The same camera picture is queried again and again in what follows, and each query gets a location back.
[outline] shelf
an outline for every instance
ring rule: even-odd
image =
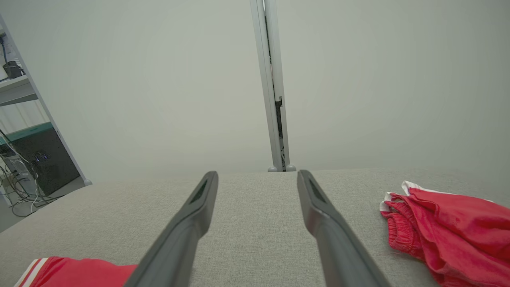
[[[26,75],[0,82],[0,107],[36,99],[35,91]]]

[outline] black device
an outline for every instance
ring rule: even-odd
[[[47,196],[80,176],[51,123],[30,127],[5,137],[29,161],[27,163],[20,159],[7,144],[0,142],[0,155],[10,171],[17,171],[19,184],[29,194],[36,194],[34,171],[38,175],[37,184],[42,194]]]
[[[23,69],[15,61],[7,62],[3,67],[10,79],[21,77]]]

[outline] gray fabric surface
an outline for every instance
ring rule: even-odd
[[[378,206],[408,180],[425,188],[491,199],[504,192],[466,176],[422,169],[312,172],[393,286],[437,286],[425,265],[388,246]],[[99,258],[136,264],[201,176],[84,187],[0,233],[0,285],[13,286],[35,258]],[[296,173],[219,175],[209,232],[200,240],[191,286],[323,286],[306,231]]]

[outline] white wall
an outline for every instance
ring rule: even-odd
[[[510,173],[510,2],[278,0],[291,163]]]
[[[0,5],[92,182],[272,165],[249,1]]]

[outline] red cloth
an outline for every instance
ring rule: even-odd
[[[389,243],[424,261],[447,287],[510,286],[510,209],[405,181],[381,203]]]
[[[36,259],[14,287],[122,287],[136,265],[117,266],[99,259]]]

